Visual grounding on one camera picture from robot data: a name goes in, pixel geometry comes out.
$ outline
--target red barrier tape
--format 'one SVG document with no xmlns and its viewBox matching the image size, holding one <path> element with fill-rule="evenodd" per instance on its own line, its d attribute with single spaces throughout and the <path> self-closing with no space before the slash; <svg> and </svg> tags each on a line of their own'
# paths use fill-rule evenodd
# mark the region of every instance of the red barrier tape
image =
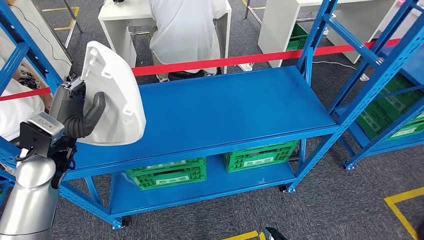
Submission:
<svg viewBox="0 0 424 240">
<path fill-rule="evenodd" d="M 39 89 L 35 89 L 35 90 L 32 90 L 32 91 L 20 92 L 20 93 L 8 95 L 8 96 L 0 96 L 0 102 L 6 101 L 6 100 L 12 100 L 12 99 L 32 97 L 32 96 L 36 96 L 36 95 L 44 95 L 44 94 L 49 94 L 49 93 L 50 93 L 50 88 L 44 87 L 44 88 L 39 88 Z"/>
<path fill-rule="evenodd" d="M 391 39 L 387 41 L 386 46 L 391 47 L 395 46 L 399 43 L 401 39 Z M 374 44 L 374 41 L 365 42 L 364 45 L 368 48 L 371 48 Z M 318 47 L 315 51 L 314 56 L 322 56 L 322 55 L 330 55 L 330 54 L 339 54 L 352 52 L 355 49 L 349 45 L 338 45 L 338 46 L 323 46 Z M 302 50 L 294 50 L 294 51 L 285 51 L 285 52 L 273 52 L 273 53 L 265 53 L 265 54 L 254 54 L 247 56 L 233 56 L 229 58 L 221 58 L 221 59 L 213 59 L 213 60 L 203 60 L 203 61 L 191 61 L 191 62 L 181 62 L 181 63 L 173 63 L 173 64 L 164 64 L 164 65 L 152 65 L 152 66 L 139 66 L 132 68 L 132 72 L 134 76 L 147 76 L 147 75 L 155 75 L 155 74 L 163 74 L 163 73 L 172 73 L 172 72 L 180 72 L 185 70 L 192 69 L 207 69 L 207 68 L 217 68 L 223 66 L 235 66 L 237 64 L 248 64 L 248 63 L 263 63 L 273 60 L 287 60 L 287 59 L 296 59 L 299 58 L 302 54 Z M 44 95 L 49 94 L 50 88 L 40 88 L 33 91 L 21 92 L 9 96 L 0 97 L 0 101 L 11 100 L 11 99 L 19 99 L 32 97 L 35 95 Z"/>
</svg>

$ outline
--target yellow floor tape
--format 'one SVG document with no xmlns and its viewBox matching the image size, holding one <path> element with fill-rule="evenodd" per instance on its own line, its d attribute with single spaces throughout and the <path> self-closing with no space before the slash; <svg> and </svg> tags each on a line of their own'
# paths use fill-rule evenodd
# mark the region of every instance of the yellow floor tape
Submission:
<svg viewBox="0 0 424 240">
<path fill-rule="evenodd" d="M 246 0 L 241 0 L 243 2 L 243 4 L 247 7 L 248 6 L 248 2 Z M 260 7 L 252 7 L 253 10 L 261 10 L 261 9 L 265 9 L 264 6 L 260 6 Z"/>
<path fill-rule="evenodd" d="M 256 238 L 257 236 L 258 236 L 257 231 L 251 231 L 251 232 L 246 232 L 246 233 L 243 233 L 243 234 L 240 234 L 240 235 L 237 235 L 237 236 L 225 238 L 223 240 L 248 240 L 248 239 Z"/>
<path fill-rule="evenodd" d="M 80 11 L 80 7 L 79 6 L 73 6 L 70 9 L 73 10 L 73 15 L 75 15 L 75 17 L 78 15 L 78 12 Z M 51 12 L 51 11 L 60 11 L 60 10 L 68 10 L 66 7 L 60 7 L 60 8 L 51 8 L 51 9 L 44 9 L 41 10 L 42 12 Z M 72 24 L 74 24 L 74 20 L 71 19 L 69 26 L 66 27 L 56 27 L 54 30 L 59 31 L 59 30 L 68 30 L 71 29 Z"/>
<path fill-rule="evenodd" d="M 393 196 L 388 196 L 384 199 L 388 207 L 393 211 L 394 215 L 396 215 L 396 217 L 399 219 L 399 221 L 406 228 L 406 230 L 409 232 L 409 234 L 414 240 L 418 240 L 417 232 L 414 230 L 414 228 L 408 222 L 407 218 L 401 213 L 401 211 L 395 204 L 419 196 L 424 196 L 424 187 L 419 187 L 414 190 L 402 192 Z"/>
</svg>

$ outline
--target caster wheel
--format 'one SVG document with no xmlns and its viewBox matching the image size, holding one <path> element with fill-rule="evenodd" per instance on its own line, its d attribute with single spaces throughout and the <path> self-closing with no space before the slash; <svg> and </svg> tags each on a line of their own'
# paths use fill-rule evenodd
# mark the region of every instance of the caster wheel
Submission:
<svg viewBox="0 0 424 240">
<path fill-rule="evenodd" d="M 280 186 L 278 186 L 278 189 L 282 193 L 287 193 L 287 187 L 286 187 L 286 185 L 280 185 Z"/>
</svg>

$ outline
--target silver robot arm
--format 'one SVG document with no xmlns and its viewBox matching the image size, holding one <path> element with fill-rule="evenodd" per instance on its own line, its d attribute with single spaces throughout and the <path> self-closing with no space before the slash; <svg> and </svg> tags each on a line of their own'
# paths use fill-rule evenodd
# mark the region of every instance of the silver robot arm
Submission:
<svg viewBox="0 0 424 240">
<path fill-rule="evenodd" d="M 0 220 L 1 240 L 48 240 L 59 189 L 52 187 L 56 164 L 33 155 L 16 167 L 16 183 Z"/>
<path fill-rule="evenodd" d="M 75 168 L 78 138 L 88 136 L 106 107 L 104 92 L 83 115 L 85 83 L 62 84 L 50 115 L 41 112 L 20 124 L 16 182 L 0 219 L 0 240 L 47 240 L 55 219 L 59 187 L 65 172 Z"/>
</svg>

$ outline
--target green plastic crate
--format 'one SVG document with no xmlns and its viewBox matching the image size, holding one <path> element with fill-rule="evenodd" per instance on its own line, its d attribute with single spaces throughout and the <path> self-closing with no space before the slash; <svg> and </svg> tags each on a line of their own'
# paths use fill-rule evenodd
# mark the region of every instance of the green plastic crate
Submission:
<svg viewBox="0 0 424 240">
<path fill-rule="evenodd" d="M 422 122 L 422 121 L 424 121 L 424 112 L 422 112 L 420 115 L 416 116 L 409 123 L 414 124 L 414 123 L 418 123 L 418 122 Z"/>
<path fill-rule="evenodd" d="M 296 23 L 293 27 L 293 31 L 291 32 L 286 51 L 303 49 L 307 37 L 308 33 L 305 29 Z"/>
<path fill-rule="evenodd" d="M 407 124 L 406 126 L 402 127 L 399 131 L 397 131 L 395 134 L 393 134 L 391 137 L 389 137 L 387 141 L 419 134 L 422 131 L 424 131 L 424 120 L 421 122 Z"/>
<path fill-rule="evenodd" d="M 141 190 L 197 183 L 206 180 L 206 158 L 134 168 L 126 173 Z"/>
<path fill-rule="evenodd" d="M 388 94 L 402 89 L 413 87 L 404 76 L 396 74 L 395 77 L 383 88 L 380 94 Z M 420 90 L 405 92 L 377 99 L 377 103 L 388 112 L 388 116 L 394 121 L 412 107 L 424 93 Z"/>
<path fill-rule="evenodd" d="M 298 140 L 266 145 L 225 154 L 225 169 L 228 173 L 277 164 L 287 161 Z"/>
<path fill-rule="evenodd" d="M 393 120 L 377 102 L 372 101 L 359 115 L 356 122 L 368 138 L 372 140 L 390 126 Z"/>
<path fill-rule="evenodd" d="M 396 92 L 405 88 L 412 87 L 413 84 L 400 74 L 395 77 L 383 88 L 381 94 Z M 379 98 L 370 103 L 370 105 L 356 119 L 365 134 L 372 140 L 378 136 L 384 129 L 396 121 L 405 111 L 414 105 L 424 94 L 420 90 L 414 90 L 402 94 Z M 396 137 L 404 137 L 409 134 L 409 126 L 424 120 L 424 113 L 420 114 L 408 124 L 402 127 L 397 133 L 390 137 L 392 140 Z"/>
</svg>

